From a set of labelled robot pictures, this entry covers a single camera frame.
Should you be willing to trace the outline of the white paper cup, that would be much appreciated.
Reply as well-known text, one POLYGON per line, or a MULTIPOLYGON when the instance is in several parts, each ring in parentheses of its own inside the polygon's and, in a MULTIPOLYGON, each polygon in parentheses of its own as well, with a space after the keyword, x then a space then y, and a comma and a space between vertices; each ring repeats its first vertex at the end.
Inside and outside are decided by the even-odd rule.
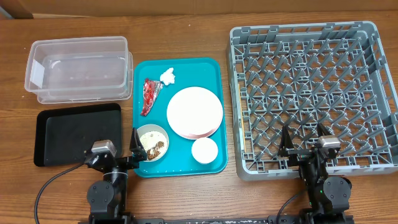
POLYGON ((210 138, 199 138, 192 144, 192 156, 201 164, 213 162, 218 155, 218 146, 210 138))

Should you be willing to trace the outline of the large pink plate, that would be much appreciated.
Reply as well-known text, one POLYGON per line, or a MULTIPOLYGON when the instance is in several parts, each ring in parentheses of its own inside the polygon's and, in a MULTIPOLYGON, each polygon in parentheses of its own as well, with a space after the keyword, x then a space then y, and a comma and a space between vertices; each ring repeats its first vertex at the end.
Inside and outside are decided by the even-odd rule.
POLYGON ((167 122, 179 136, 197 139, 213 134, 223 120, 223 105, 210 90, 199 86, 184 88, 171 97, 167 122))

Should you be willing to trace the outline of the white tissue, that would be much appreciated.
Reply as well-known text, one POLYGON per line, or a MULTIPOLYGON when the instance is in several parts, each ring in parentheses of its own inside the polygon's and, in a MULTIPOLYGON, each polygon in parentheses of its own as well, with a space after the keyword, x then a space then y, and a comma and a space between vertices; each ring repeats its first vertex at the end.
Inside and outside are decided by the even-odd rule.
POLYGON ((166 86, 174 84, 175 83, 174 68, 170 67, 163 74, 161 74, 160 81, 166 86))

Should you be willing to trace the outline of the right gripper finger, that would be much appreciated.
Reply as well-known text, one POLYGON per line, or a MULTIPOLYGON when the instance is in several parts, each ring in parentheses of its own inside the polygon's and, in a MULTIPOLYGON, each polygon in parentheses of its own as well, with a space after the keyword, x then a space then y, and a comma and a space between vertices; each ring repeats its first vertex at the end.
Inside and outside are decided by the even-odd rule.
POLYGON ((281 142, 279 145, 279 149, 293 149, 294 145, 292 143, 291 137, 289 135, 287 126, 282 127, 282 135, 281 135, 281 142))
POLYGON ((317 134, 318 137, 329 136, 330 132, 322 123, 317 123, 317 134))

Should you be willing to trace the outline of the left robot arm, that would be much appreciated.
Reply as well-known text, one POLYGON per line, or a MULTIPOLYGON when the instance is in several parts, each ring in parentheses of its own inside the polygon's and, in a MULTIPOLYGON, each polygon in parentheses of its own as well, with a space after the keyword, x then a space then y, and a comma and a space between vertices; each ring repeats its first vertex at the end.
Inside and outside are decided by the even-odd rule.
POLYGON ((136 223, 133 214, 126 211, 128 171, 139 168, 147 159, 137 129, 132 130, 130 156, 115 157, 112 141, 96 141, 85 153, 84 165, 103 173, 103 179, 90 186, 87 201, 90 204, 89 223, 136 223))

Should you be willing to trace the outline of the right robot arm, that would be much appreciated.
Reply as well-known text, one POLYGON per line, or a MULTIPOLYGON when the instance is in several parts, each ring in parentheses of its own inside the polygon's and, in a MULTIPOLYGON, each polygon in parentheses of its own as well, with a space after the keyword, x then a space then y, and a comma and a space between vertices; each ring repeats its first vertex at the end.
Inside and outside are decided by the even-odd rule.
POLYGON ((337 157, 340 140, 332 135, 324 125, 317 124, 318 141, 310 149, 295 149, 287 126, 282 128, 278 156, 287 157, 288 166, 297 166, 305 189, 286 201, 278 211, 276 223, 353 223, 352 216, 346 216, 349 209, 352 183, 345 177, 329 176, 326 163, 337 157), (303 193, 308 193, 309 208, 289 216, 284 208, 303 193))

